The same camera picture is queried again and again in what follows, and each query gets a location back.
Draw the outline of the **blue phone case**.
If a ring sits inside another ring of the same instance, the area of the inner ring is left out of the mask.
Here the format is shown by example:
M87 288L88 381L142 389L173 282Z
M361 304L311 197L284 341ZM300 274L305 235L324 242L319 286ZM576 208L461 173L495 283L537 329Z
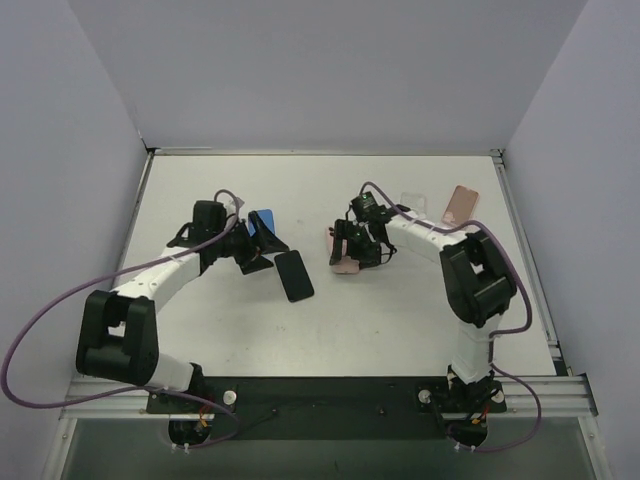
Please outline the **blue phone case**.
M400 204L409 208L419 218L427 217L428 201L427 197L422 193L402 192Z

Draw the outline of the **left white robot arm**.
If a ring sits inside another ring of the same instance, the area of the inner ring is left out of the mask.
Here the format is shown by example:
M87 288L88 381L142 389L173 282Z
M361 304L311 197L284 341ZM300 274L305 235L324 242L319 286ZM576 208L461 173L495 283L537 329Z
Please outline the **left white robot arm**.
M167 243L157 261L116 288L88 296L76 353L77 371L169 390L170 400L179 409L196 410L205 398L202 368L161 353L158 313L219 259L233 259L241 273L248 275L273 267L269 255L288 249L257 212L241 219L232 205L196 202L191 221Z

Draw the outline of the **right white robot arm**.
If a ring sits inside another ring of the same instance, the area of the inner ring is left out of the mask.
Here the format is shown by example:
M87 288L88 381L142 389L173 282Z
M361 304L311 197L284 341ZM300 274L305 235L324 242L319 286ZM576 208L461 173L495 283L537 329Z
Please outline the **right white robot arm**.
M382 206L370 192L352 199L348 212L352 219L337 219L328 228L329 264L337 268L351 261L360 270L374 268L404 249L439 265L448 304L460 321L451 374L465 384L489 377L491 334L516 294L495 242L480 230L448 233L429 226L418 212L401 204Z

